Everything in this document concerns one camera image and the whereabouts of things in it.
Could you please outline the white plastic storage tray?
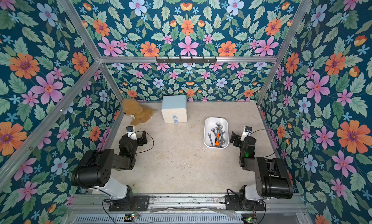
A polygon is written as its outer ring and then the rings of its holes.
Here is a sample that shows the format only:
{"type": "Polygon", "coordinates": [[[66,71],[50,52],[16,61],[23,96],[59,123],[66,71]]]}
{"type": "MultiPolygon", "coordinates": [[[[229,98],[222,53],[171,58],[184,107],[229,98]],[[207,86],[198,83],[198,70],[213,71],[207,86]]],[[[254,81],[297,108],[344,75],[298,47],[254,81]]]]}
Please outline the white plastic storage tray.
{"type": "Polygon", "coordinates": [[[229,145],[228,122],[221,117],[208,117],[204,122],[203,142],[210,149],[225,149],[229,145]]]}

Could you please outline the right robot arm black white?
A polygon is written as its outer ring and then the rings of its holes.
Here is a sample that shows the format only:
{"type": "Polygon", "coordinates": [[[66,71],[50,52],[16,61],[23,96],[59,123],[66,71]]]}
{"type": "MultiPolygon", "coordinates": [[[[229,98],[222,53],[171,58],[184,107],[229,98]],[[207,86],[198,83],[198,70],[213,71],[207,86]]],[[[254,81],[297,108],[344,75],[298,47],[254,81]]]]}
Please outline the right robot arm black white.
{"type": "Polygon", "coordinates": [[[294,193],[293,185],[284,160],[255,156],[256,141],[248,133],[237,135],[232,132],[230,143],[240,150],[240,167],[255,175],[255,184],[243,186],[236,195],[239,203],[260,201],[264,198],[291,199],[294,193]]]}

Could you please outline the orange handled adjustable wrench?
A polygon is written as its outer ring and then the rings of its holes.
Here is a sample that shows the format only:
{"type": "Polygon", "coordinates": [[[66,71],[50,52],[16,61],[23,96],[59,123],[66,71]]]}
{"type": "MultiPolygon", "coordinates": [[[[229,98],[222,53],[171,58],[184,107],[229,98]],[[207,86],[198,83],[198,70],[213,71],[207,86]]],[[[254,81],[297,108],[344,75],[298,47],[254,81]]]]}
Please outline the orange handled adjustable wrench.
{"type": "Polygon", "coordinates": [[[223,131],[221,130],[221,127],[219,125],[216,126],[214,130],[215,135],[215,146],[222,148],[225,144],[225,139],[223,137],[223,131]]]}

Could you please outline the silver end wrench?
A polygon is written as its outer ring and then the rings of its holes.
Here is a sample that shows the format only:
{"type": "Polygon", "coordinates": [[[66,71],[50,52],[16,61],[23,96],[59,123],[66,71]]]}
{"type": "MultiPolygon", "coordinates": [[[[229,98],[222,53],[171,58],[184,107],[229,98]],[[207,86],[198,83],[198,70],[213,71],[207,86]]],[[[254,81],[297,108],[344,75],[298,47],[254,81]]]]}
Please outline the silver end wrench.
{"type": "Polygon", "coordinates": [[[219,141],[220,141],[219,135],[216,133],[215,129],[212,129],[211,131],[213,132],[213,134],[215,136],[215,145],[218,145],[219,141]]]}

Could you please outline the small silver combination wrench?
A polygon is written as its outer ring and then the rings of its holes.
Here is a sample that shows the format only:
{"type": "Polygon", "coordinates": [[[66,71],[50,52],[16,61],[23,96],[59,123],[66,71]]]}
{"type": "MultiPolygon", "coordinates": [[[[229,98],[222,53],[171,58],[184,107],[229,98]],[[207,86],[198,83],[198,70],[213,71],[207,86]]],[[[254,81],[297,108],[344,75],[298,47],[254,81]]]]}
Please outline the small silver combination wrench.
{"type": "Polygon", "coordinates": [[[214,142],[213,142],[213,140],[212,140],[211,134],[208,133],[207,135],[208,135],[209,141],[210,141],[210,143],[211,143],[211,147],[214,146],[214,142]]]}

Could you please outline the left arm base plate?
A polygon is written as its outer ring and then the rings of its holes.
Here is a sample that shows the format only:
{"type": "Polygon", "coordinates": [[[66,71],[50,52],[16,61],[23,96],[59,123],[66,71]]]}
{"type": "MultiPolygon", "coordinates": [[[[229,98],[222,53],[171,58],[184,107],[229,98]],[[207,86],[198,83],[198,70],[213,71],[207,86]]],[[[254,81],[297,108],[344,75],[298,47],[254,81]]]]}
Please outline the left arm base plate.
{"type": "Polygon", "coordinates": [[[109,211],[124,212],[124,211],[146,211],[150,203],[148,195],[134,195],[121,200],[111,200],[109,202],[109,211]]]}

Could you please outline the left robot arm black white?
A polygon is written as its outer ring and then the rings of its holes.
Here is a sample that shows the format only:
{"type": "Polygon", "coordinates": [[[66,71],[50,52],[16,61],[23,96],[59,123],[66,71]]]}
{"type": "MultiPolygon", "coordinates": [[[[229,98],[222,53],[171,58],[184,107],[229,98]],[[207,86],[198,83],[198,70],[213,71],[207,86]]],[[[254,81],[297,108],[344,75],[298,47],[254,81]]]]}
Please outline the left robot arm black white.
{"type": "Polygon", "coordinates": [[[128,171],[134,168],[138,147],[148,143],[147,132],[139,132],[142,135],[135,140],[132,138],[137,132],[122,136],[119,154],[114,153],[114,149],[87,151],[72,174],[72,185],[96,189],[114,201],[133,202],[131,187],[116,180],[111,171],[128,171]]]}

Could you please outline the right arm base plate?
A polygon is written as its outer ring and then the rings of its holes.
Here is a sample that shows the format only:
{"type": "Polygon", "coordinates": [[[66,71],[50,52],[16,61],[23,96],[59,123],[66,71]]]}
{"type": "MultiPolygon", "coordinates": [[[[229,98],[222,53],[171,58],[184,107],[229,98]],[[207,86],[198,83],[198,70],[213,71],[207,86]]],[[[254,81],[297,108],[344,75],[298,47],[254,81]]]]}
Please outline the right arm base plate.
{"type": "Polygon", "coordinates": [[[265,206],[263,202],[240,200],[237,195],[225,195],[226,210],[234,211],[264,211],[265,206]]]}

